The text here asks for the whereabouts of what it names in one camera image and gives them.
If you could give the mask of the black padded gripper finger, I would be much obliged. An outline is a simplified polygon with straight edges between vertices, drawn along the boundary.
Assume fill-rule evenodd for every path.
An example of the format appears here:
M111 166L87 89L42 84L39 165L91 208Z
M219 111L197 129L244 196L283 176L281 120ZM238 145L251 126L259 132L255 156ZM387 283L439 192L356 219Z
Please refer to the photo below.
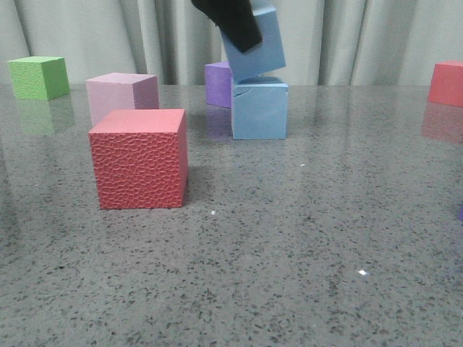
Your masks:
M262 42L262 35L248 0L192 0L192 4L218 26L241 53Z

